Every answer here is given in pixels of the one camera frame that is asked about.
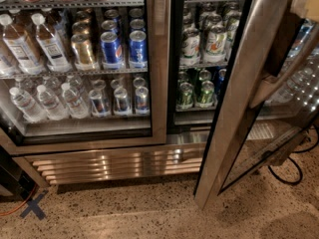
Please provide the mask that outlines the blue tape cross mark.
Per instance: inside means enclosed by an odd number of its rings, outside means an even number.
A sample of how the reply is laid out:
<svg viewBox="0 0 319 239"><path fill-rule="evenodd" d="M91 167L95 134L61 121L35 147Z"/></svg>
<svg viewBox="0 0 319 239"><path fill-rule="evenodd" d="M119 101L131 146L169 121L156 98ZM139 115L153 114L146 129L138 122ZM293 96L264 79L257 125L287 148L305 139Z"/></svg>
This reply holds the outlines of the blue tape cross mark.
<svg viewBox="0 0 319 239"><path fill-rule="evenodd" d="M20 214L20 217L26 218L28 214L34 213L39 220L43 220L46 217L46 214L39 206L39 203L47 194L48 190L43 190L37 197L31 198L27 202L26 209Z"/></svg>

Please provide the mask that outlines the silver energy can right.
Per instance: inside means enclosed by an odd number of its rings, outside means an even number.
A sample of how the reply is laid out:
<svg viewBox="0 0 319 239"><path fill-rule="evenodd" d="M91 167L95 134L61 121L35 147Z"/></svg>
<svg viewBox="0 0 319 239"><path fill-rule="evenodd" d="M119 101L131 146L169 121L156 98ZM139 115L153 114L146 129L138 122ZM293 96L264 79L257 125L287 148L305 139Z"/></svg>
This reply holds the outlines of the silver energy can right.
<svg viewBox="0 0 319 239"><path fill-rule="evenodd" d="M139 114L147 114L150 111L149 90L146 87L137 87L135 97L136 111Z"/></svg>

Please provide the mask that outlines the water bottle right compartment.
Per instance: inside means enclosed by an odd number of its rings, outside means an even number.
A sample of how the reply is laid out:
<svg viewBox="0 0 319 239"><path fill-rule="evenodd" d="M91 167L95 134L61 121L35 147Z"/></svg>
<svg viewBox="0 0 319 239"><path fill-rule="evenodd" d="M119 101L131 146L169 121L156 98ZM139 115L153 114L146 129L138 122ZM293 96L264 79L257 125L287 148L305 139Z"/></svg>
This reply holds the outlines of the water bottle right compartment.
<svg viewBox="0 0 319 239"><path fill-rule="evenodd" d="M290 102L311 80L312 74L313 70L309 67L296 72L271 96L270 100L279 104Z"/></svg>

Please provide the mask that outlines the tea bottle white cap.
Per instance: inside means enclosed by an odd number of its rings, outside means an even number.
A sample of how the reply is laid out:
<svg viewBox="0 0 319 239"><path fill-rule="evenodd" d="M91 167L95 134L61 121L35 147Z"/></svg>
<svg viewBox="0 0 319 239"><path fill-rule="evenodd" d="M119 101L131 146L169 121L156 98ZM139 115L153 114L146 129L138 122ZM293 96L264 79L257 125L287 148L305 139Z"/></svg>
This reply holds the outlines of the tea bottle white cap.
<svg viewBox="0 0 319 239"><path fill-rule="evenodd" d="M46 22L46 18L35 13L31 19L36 26L36 40L47 57L54 72L68 72L71 69L69 56L55 28Z"/></svg>
<svg viewBox="0 0 319 239"><path fill-rule="evenodd" d="M35 41L25 27L13 21L10 15L2 14L0 24L3 26L3 40L20 69L28 75L39 75L45 71L41 53Z"/></svg>

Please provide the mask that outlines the silver blue can far right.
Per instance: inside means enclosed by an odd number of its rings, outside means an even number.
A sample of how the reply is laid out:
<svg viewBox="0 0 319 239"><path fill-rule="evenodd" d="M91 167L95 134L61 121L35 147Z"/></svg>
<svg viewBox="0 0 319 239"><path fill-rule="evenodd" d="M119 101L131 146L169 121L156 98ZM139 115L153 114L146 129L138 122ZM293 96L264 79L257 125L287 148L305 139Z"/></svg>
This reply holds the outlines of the silver blue can far right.
<svg viewBox="0 0 319 239"><path fill-rule="evenodd" d="M308 40L309 34L312 31L314 27L314 23L309 20L305 19L303 24L300 27L300 30L291 46L291 49L288 53L289 58L293 58L298 55L298 53L301 51L301 48L303 47L304 43Z"/></svg>

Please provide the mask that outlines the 7up can left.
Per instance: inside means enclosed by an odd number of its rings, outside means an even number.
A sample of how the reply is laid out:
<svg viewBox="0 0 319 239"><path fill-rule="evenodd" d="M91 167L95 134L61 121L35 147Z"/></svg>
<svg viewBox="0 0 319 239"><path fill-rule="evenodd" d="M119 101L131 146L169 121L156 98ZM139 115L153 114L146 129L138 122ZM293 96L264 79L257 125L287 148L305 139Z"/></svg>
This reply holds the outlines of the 7up can left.
<svg viewBox="0 0 319 239"><path fill-rule="evenodd" d="M204 45L203 60L207 63L215 63L225 57L225 43L227 33L220 25L212 26L206 32L206 42Z"/></svg>

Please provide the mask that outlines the blue Pepsi can left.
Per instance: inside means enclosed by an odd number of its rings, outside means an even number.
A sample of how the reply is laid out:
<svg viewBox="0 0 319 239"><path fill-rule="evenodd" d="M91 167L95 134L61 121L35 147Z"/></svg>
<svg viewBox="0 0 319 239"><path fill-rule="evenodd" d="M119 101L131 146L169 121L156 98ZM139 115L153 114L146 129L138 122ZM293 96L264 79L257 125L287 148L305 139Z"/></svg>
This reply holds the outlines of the blue Pepsi can left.
<svg viewBox="0 0 319 239"><path fill-rule="evenodd" d="M108 69L120 69L124 66L124 55L121 40L114 32L104 32L101 35L101 47L104 64Z"/></svg>

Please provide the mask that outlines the silver energy can middle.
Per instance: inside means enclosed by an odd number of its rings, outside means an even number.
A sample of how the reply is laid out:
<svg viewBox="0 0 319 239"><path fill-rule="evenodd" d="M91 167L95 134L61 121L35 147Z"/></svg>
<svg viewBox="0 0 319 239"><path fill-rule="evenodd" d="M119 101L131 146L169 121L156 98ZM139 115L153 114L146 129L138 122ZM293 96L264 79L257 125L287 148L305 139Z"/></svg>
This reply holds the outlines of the silver energy can middle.
<svg viewBox="0 0 319 239"><path fill-rule="evenodd" d="M129 94L124 87L118 87L114 90L114 98L114 111L117 115L129 115L132 112Z"/></svg>

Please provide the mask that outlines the water bottle left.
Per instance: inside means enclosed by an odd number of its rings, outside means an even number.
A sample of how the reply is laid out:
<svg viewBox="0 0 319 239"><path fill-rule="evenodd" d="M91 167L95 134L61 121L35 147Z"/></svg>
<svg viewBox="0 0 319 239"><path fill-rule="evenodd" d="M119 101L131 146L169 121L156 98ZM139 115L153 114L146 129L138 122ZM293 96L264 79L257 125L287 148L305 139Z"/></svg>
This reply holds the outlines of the water bottle left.
<svg viewBox="0 0 319 239"><path fill-rule="evenodd" d="M39 122L47 118L46 112L27 91L13 87L9 94L12 103L23 113L27 121Z"/></svg>

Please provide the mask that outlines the gold soda can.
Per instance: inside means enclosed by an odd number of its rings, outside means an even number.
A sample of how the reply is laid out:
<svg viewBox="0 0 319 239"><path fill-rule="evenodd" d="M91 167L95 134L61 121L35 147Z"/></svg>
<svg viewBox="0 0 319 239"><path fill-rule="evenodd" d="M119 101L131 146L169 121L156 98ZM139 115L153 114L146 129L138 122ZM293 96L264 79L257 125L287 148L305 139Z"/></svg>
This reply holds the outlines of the gold soda can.
<svg viewBox="0 0 319 239"><path fill-rule="evenodd" d="M98 70L100 68L89 35L73 35L71 38L71 46L75 54L75 66L78 71Z"/></svg>

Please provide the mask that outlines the silver energy can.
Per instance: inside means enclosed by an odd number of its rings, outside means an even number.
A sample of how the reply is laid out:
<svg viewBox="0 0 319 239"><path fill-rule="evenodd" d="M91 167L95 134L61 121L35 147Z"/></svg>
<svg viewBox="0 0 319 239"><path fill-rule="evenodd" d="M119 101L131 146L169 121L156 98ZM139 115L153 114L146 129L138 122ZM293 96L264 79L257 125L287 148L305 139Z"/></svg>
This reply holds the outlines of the silver energy can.
<svg viewBox="0 0 319 239"><path fill-rule="evenodd" d="M118 87L114 90L114 98L114 111L117 115L129 115L132 112L129 94L124 87Z"/></svg>
<svg viewBox="0 0 319 239"><path fill-rule="evenodd" d="M92 105L92 115L97 118L106 117L111 113L109 100L101 90L93 89L89 92Z"/></svg>
<svg viewBox="0 0 319 239"><path fill-rule="evenodd" d="M147 114L150 111L149 90L146 87L137 87L135 97L136 111L139 114Z"/></svg>

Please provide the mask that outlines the water bottle right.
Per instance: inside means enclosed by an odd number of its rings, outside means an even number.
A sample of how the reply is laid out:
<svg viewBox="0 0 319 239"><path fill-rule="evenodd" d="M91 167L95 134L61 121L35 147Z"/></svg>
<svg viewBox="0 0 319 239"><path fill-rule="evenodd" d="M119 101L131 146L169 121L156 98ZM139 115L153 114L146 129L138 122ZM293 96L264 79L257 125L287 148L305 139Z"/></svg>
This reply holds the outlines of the water bottle right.
<svg viewBox="0 0 319 239"><path fill-rule="evenodd" d="M66 102L71 116L75 119L84 119L89 115L89 108L79 91L69 83L62 86L62 97Z"/></svg>

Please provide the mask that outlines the glass fridge door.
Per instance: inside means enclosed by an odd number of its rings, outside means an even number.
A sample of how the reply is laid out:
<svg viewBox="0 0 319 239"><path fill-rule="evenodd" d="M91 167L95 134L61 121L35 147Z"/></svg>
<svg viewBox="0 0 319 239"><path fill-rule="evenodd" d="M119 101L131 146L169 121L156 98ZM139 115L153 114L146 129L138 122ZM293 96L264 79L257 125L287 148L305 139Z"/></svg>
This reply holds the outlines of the glass fridge door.
<svg viewBox="0 0 319 239"><path fill-rule="evenodd" d="M257 169L282 164L318 119L319 23L311 20L308 40L289 58L305 20L291 3L244 4L194 192L201 209ZM306 86L290 102L273 103L271 96L306 67L313 70Z"/></svg>
<svg viewBox="0 0 319 239"><path fill-rule="evenodd" d="M3 40L1 25L1 145L13 156L76 152L95 149L113 149L148 146L165 140L166 88L169 52L170 0L1 0L0 13L25 27L35 41L45 71L39 75L25 74ZM36 26L31 16L40 13L55 28L64 44L71 69L54 72L36 40ZM148 62L144 68L133 68L129 58L129 40L133 31L147 34ZM108 69L104 64L101 35L116 33L122 44L124 66ZM71 38L75 34L91 37L98 70L78 71ZM61 86L75 87L89 108L84 119L75 119L62 97ZM39 122L27 121L12 103L9 90L13 87L27 91L41 106L37 87L45 85L58 96L67 108L66 119ZM129 94L132 112L117 115L114 111L114 90L124 87ZM150 111L136 111L137 87L149 90ZM89 92L101 90L109 100L111 113L102 118L92 115Z"/></svg>

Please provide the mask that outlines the water bottle middle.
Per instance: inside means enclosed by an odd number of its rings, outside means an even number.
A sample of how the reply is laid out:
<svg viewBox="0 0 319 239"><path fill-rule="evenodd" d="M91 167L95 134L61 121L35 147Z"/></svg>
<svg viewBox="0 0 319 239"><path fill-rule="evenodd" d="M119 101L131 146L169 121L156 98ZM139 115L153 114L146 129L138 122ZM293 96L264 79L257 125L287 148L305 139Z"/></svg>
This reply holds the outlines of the water bottle middle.
<svg viewBox="0 0 319 239"><path fill-rule="evenodd" d="M50 120L63 120L69 116L67 108L55 92L48 89L45 85L37 87L37 97Z"/></svg>

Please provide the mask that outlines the tea bottle white cap left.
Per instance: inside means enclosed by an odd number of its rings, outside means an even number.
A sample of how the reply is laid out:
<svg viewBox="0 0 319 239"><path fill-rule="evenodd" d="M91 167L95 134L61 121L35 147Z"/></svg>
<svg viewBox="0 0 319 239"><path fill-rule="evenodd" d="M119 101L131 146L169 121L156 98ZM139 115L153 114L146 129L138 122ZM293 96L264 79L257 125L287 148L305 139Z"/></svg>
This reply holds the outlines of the tea bottle white cap left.
<svg viewBox="0 0 319 239"><path fill-rule="evenodd" d="M0 24L3 26L3 40L20 69L28 75L39 75L45 71L41 53L35 41L25 27L13 21L10 15L2 14Z"/></svg>

